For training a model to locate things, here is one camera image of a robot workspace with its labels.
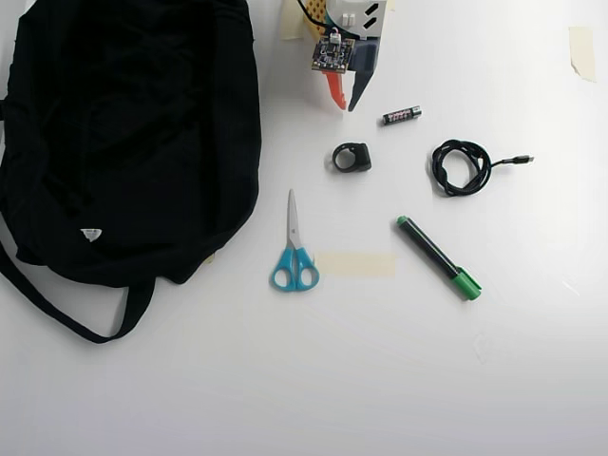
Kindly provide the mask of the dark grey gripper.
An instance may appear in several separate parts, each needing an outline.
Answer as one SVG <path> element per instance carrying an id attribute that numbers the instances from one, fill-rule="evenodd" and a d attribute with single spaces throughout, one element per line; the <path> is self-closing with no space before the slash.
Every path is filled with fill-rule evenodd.
<path id="1" fill-rule="evenodd" d="M 351 100 L 348 106 L 348 110 L 350 112 L 354 111 L 371 80 L 372 73 L 376 68 L 379 48 L 379 39 L 355 41 L 353 51 L 353 70 L 355 71 L 355 76 L 352 86 Z M 342 86 L 342 74 L 326 73 L 325 76 L 333 101 L 341 110 L 345 110 L 347 107 L 347 102 Z"/>

